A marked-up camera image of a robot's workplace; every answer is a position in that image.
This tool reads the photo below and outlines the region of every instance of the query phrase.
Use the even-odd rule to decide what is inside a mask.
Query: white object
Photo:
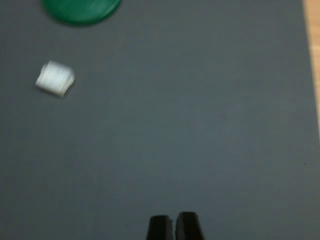
[[[63,97],[68,88],[74,83],[74,71],[67,66],[49,61],[42,67],[35,85],[50,93]]]

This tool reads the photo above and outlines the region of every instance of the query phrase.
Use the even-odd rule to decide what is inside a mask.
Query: white foam piece
[[[49,61],[42,67],[35,85],[43,90],[63,97],[74,81],[75,74],[70,67]]]

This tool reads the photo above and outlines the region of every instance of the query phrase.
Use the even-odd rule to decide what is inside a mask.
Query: wooden surface
[[[320,126],[320,0],[304,0],[304,12]]]

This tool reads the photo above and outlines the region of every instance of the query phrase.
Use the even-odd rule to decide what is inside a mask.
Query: green lid
[[[69,24],[92,24],[110,15],[121,0],[42,0],[54,18]]]

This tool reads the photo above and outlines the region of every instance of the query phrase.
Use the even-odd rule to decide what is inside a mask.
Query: white cube
[[[49,61],[42,67],[35,85],[50,93],[63,97],[67,89],[74,83],[74,71],[67,66]]]

